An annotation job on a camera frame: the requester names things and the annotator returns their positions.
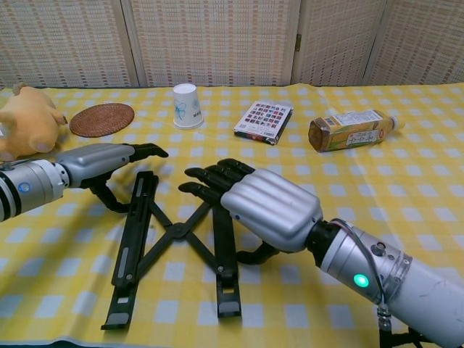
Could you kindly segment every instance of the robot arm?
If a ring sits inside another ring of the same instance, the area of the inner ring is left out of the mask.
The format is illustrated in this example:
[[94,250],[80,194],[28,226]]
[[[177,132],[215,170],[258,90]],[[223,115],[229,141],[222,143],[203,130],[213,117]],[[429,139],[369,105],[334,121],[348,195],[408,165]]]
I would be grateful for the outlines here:
[[[258,264],[279,252],[308,249],[317,267],[378,305],[381,347],[464,344],[464,283],[446,279],[346,221],[324,220],[316,196],[269,170],[224,159],[185,173],[206,186],[183,183],[182,192],[222,205],[263,240],[256,251],[237,253],[239,262]],[[391,315],[410,333],[393,335]]]
[[56,162],[28,159],[5,164],[0,169],[0,222],[53,202],[68,188],[90,189],[115,212],[127,212],[107,180],[128,163],[148,156],[167,157],[154,144],[91,144],[61,152]]

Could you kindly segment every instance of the yellow plush toy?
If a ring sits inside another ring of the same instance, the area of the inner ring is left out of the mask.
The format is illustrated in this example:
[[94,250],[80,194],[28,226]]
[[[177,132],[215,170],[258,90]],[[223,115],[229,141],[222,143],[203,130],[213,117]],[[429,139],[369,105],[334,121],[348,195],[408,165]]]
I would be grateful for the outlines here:
[[56,145],[63,114],[43,91],[19,83],[0,109],[0,123],[7,130],[0,138],[0,161],[50,152]]

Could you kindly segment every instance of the bottle label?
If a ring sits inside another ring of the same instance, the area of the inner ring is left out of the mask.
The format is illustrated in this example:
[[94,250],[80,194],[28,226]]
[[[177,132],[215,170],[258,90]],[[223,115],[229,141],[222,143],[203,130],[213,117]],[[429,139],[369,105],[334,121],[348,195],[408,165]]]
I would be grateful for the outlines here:
[[359,125],[360,123],[382,120],[382,116],[373,110],[335,115],[333,118],[335,118],[335,120],[340,123],[340,125]]
[[377,138],[378,129],[351,133],[347,139],[347,146],[362,143],[373,143],[374,141],[377,141]]

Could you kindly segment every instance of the paper cup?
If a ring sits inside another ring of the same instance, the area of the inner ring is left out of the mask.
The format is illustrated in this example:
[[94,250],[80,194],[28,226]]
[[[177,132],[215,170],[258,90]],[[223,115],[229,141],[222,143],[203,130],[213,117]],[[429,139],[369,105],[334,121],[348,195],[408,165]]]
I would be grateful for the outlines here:
[[195,128],[203,123],[196,86],[182,83],[173,88],[174,124],[179,128]]

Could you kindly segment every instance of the cable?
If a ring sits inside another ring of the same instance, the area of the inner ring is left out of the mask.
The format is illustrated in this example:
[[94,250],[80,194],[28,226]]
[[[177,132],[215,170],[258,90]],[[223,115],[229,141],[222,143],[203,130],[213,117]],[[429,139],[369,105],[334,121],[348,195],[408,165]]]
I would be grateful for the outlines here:
[[382,284],[382,280],[380,275],[378,274],[376,264],[374,262],[374,259],[372,257],[372,254],[368,251],[368,249],[365,247],[365,245],[361,242],[360,238],[357,236],[357,234],[353,231],[352,227],[347,224],[346,221],[338,218],[334,218],[330,221],[330,223],[337,225],[343,231],[353,240],[353,242],[356,244],[356,246],[360,249],[364,257],[366,258],[366,261],[369,264],[370,271],[374,274],[374,278],[377,283],[378,290],[380,291],[381,295],[381,302],[383,305],[386,307],[387,303],[387,298],[385,296],[385,291],[384,291],[384,286]]
[[27,159],[18,159],[13,162],[3,162],[0,164],[0,170],[11,170],[15,165],[20,165],[26,162],[32,162],[33,160],[34,160],[33,158],[27,158]]

